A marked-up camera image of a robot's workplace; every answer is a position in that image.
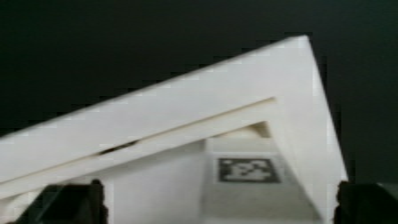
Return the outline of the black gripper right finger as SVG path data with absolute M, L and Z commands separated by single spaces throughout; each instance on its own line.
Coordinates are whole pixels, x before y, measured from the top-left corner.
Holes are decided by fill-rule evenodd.
M 333 224 L 398 224 L 398 184 L 356 184 L 338 188 Z

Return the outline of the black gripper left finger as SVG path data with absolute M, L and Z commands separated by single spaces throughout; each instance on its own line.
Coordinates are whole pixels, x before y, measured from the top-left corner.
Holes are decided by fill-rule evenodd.
M 105 185 L 48 185 L 13 224 L 109 224 Z

